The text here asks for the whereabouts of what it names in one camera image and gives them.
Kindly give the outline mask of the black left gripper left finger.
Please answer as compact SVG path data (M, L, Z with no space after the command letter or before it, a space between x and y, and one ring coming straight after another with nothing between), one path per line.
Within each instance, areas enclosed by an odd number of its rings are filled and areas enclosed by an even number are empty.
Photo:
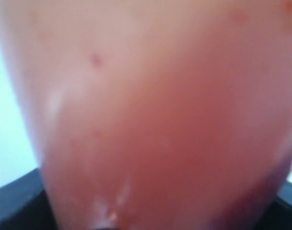
M38 170L0 188L0 230L56 230Z

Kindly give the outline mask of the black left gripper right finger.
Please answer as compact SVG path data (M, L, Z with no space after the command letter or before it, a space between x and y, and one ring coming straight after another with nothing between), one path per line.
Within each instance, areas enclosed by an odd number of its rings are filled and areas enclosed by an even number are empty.
M278 192L270 217L270 230L292 230L292 183L286 182Z

